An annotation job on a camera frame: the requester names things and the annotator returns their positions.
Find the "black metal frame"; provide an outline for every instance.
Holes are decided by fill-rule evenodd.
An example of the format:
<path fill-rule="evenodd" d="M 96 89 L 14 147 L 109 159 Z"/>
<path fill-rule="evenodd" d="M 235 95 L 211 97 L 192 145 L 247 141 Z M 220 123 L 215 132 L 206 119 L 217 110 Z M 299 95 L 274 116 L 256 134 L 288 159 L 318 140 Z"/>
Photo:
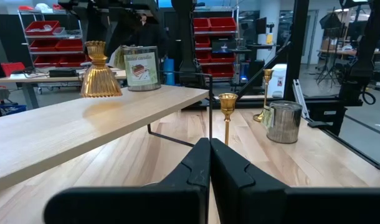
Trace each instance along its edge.
<path fill-rule="evenodd" d="M 211 140 L 212 139 L 212 100 L 214 98 L 214 95 L 213 95 L 213 92 L 212 92 L 212 75 L 210 74 L 205 74 L 205 73 L 194 73 L 194 72 L 166 72 L 166 71 L 160 71 L 161 73 L 173 73 L 173 74 L 178 74 L 178 75 L 195 75 L 195 76 L 199 76 L 199 77 L 208 77 L 209 79 L 209 87 L 208 87 L 208 95 L 209 95 L 209 104 L 208 104 L 208 108 L 209 108 L 209 139 Z M 159 134 L 159 133 L 155 133 L 155 132 L 152 132 L 151 131 L 151 124 L 147 124 L 147 131 L 148 131 L 148 134 L 151 134 L 151 135 L 154 135 L 154 136 L 157 136 L 157 137 L 160 137 L 160 138 L 163 138 L 163 139 L 167 139 L 167 140 L 170 140 L 172 142 L 176 142 L 176 143 L 179 143 L 179 144 L 183 144 L 185 146 L 190 146 L 190 147 L 194 147 L 194 144 L 191 144 L 189 142 L 186 142 L 186 141 L 182 141 L 182 140 L 179 140 L 179 139 L 176 139 L 176 138 L 172 138 L 172 137 L 169 137 L 169 136 L 165 136 L 163 134 Z"/>

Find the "computer monitor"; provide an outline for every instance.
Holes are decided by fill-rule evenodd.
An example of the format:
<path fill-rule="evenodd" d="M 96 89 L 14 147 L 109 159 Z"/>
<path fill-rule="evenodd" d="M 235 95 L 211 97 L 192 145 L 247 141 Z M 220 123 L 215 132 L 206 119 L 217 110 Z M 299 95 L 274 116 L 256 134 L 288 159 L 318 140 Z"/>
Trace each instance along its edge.
<path fill-rule="evenodd" d="M 266 17 L 255 20 L 255 31 L 257 34 L 266 34 Z"/>

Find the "floor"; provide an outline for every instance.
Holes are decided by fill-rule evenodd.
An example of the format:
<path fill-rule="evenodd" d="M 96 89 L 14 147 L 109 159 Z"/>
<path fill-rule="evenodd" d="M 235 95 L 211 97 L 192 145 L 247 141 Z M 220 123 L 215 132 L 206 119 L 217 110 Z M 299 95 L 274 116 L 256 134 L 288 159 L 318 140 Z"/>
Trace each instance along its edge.
<path fill-rule="evenodd" d="M 278 144 L 252 119 L 260 109 L 235 110 L 229 146 L 287 185 L 304 187 L 380 187 L 380 170 L 302 121 L 298 141 Z M 224 115 L 213 111 L 214 138 L 224 141 Z M 153 131 L 195 144 L 208 136 L 206 111 L 172 113 Z M 42 223 L 42 209 L 53 194 L 78 186 L 143 186 L 166 177 L 190 147 L 149 135 L 142 127 L 0 192 L 0 223 Z M 218 224 L 213 191 L 209 223 Z"/>
<path fill-rule="evenodd" d="M 323 80 L 316 83 L 318 74 L 315 72 L 316 65 L 301 66 L 300 83 L 303 94 L 306 96 L 330 96 L 337 95 L 340 86 L 332 83 L 331 80 Z M 214 85 L 215 95 L 230 91 L 228 83 L 218 83 Z M 369 90 L 376 98 L 374 105 L 348 108 L 347 117 L 344 119 L 340 137 L 351 145 L 364 152 L 366 155 L 380 163 L 380 91 Z M 76 88 L 63 87 L 54 88 L 52 91 L 43 88 L 43 94 L 37 93 L 39 106 L 48 106 L 64 101 L 80 98 Z M 10 99 L 20 104 L 25 104 L 22 91 L 12 91 Z"/>

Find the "yellow object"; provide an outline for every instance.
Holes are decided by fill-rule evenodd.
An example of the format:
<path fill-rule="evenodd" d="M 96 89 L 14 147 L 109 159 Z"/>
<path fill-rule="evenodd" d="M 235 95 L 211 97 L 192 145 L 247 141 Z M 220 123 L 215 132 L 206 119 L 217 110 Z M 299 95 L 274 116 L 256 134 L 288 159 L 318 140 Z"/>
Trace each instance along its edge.
<path fill-rule="evenodd" d="M 113 72 L 105 65 L 107 59 L 104 55 L 105 42 L 88 41 L 85 45 L 88 48 L 89 57 L 92 59 L 92 66 L 88 68 L 83 76 L 81 96 L 121 96 L 120 85 Z"/>
<path fill-rule="evenodd" d="M 219 99 L 221 101 L 221 111 L 225 115 L 225 144 L 229 145 L 229 122 L 230 115 L 234 112 L 235 101 L 237 99 L 237 95 L 234 93 L 223 93 L 219 95 Z"/>
<path fill-rule="evenodd" d="M 264 78 L 265 78 L 265 99 L 264 99 L 264 107 L 266 106 L 266 98 L 267 98 L 267 88 L 269 86 L 269 81 L 270 79 L 272 79 L 272 74 L 273 74 L 274 70 L 272 69 L 265 69 L 264 70 Z M 254 121 L 258 121 L 258 122 L 261 122 L 262 121 L 262 118 L 264 117 L 264 111 L 265 111 L 265 108 L 262 110 L 262 113 L 261 114 L 256 114 L 254 115 L 253 119 Z"/>
<path fill-rule="evenodd" d="M 266 44 L 273 44 L 273 34 L 266 34 Z"/>

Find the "metal shelving rack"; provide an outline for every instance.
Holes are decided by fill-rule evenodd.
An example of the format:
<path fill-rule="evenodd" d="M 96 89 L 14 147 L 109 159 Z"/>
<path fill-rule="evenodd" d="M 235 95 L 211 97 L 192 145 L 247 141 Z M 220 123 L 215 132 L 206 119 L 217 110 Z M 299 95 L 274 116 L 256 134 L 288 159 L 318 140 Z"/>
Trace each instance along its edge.
<path fill-rule="evenodd" d="M 210 34 L 210 35 L 216 35 L 216 34 L 230 34 L 235 35 L 236 42 L 238 44 L 238 41 L 240 39 L 240 31 L 239 31 L 239 7 L 238 6 L 203 6 L 203 7 L 197 7 L 195 8 L 194 12 L 232 12 L 232 17 L 235 19 L 235 24 L 237 27 L 237 30 L 235 31 L 205 31 L 205 32 L 194 32 L 194 35 L 199 34 Z M 196 50 L 212 50 L 212 47 L 196 47 Z M 231 65 L 233 63 L 200 63 L 201 66 L 203 65 Z M 213 80 L 216 80 L 217 82 L 232 81 L 233 78 L 213 78 Z"/>
<path fill-rule="evenodd" d="M 64 9 L 48 9 L 47 11 L 41 11 L 41 10 L 18 10 L 18 16 L 20 18 L 20 23 L 22 27 L 22 32 L 24 33 L 24 37 L 26 39 L 26 43 L 22 43 L 22 45 L 27 45 L 28 52 L 31 58 L 32 66 L 35 68 L 34 65 L 34 58 L 35 55 L 69 55 L 69 54 L 83 54 L 83 51 L 74 51 L 74 52 L 31 52 L 29 46 L 33 40 L 36 39 L 82 39 L 82 27 L 80 24 L 80 21 L 78 20 L 78 26 L 79 30 L 67 30 L 68 34 L 64 35 L 26 35 L 24 26 L 24 23 L 22 21 L 22 15 L 33 15 L 34 21 L 45 21 L 45 15 L 69 15 L 69 13 Z M 48 88 L 49 90 L 53 90 L 53 88 L 57 87 L 68 87 L 68 86 L 75 86 L 75 87 L 81 87 L 82 84 L 80 82 L 60 82 L 60 83 L 39 83 L 38 84 L 38 94 L 42 94 L 42 88 Z"/>

